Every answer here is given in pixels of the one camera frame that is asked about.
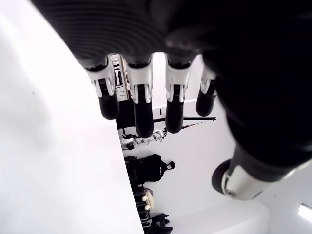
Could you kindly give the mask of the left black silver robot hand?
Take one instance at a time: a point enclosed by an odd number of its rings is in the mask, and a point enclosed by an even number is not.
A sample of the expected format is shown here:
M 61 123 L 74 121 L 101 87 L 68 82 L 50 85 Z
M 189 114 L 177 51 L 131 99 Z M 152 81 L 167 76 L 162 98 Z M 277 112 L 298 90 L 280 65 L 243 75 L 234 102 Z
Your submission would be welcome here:
M 251 200 L 312 160 L 312 3 L 309 0 L 35 0 L 86 70 L 102 115 L 119 114 L 109 55 L 127 63 L 138 135 L 153 133 L 152 55 L 166 58 L 166 127 L 182 128 L 191 65 L 204 67 L 201 116 L 216 98 L 236 140 L 212 177 Z

